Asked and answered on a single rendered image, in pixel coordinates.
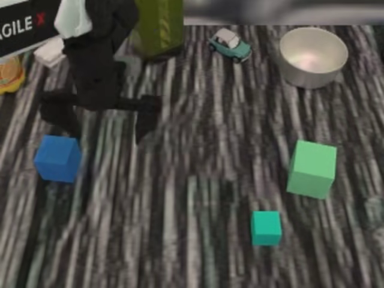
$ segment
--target yellow object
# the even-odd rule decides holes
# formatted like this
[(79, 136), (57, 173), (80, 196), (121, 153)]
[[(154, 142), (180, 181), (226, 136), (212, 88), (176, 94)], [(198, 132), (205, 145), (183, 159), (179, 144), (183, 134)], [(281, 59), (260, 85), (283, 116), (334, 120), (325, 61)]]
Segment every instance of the yellow object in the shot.
[(18, 56), (0, 62), (0, 94), (19, 90), (25, 81), (25, 72)]

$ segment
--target teal cube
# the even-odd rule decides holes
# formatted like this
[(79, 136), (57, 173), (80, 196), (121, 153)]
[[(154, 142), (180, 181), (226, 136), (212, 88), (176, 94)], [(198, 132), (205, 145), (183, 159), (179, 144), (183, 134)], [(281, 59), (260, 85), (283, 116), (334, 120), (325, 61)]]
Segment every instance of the teal cube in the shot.
[(280, 243), (281, 220), (278, 211), (254, 211), (251, 219), (252, 244), (276, 246)]
[(299, 140), (290, 163), (287, 191), (325, 199), (335, 181), (337, 149)]

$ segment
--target toy car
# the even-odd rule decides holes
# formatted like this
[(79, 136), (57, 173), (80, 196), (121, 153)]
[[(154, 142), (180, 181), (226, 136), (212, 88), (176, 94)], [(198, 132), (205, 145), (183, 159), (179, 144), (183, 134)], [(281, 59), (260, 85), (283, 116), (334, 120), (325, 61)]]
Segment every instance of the toy car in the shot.
[(252, 53), (249, 44), (242, 41), (236, 33), (226, 28), (221, 28), (209, 39), (209, 49), (232, 58), (235, 63), (247, 60)]

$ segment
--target small teal block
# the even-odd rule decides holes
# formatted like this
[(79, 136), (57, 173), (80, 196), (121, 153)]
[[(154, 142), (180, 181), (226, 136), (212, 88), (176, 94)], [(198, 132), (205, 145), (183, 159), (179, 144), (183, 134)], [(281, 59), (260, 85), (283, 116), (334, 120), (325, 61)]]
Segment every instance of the small teal block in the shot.
[(276, 246), (283, 232), (278, 211), (254, 211), (251, 219), (252, 244)]
[(73, 183), (82, 154), (75, 138), (45, 135), (34, 158), (44, 180)]

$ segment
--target wood grain surface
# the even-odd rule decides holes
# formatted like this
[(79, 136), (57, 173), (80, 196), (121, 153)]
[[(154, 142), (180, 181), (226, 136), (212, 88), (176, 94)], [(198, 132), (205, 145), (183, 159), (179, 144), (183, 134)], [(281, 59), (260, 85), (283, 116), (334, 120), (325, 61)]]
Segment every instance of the wood grain surface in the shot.
[[(384, 71), (370, 27), (326, 27), (350, 61), (315, 91), (276, 67), (292, 27), (231, 26), (253, 47), (241, 65), (209, 52), (216, 29), (187, 27), (184, 53), (163, 64), (129, 58), (125, 97), (164, 103), (139, 146), (134, 114), (79, 111), (74, 185), (42, 181), (32, 162), (60, 133), (38, 92), (70, 85), (68, 64), (24, 58), (27, 84), (0, 97), (1, 288), (384, 287)], [(338, 148), (326, 200), (285, 191), (298, 139)], [(251, 212), (269, 209), (281, 244), (253, 247)]]

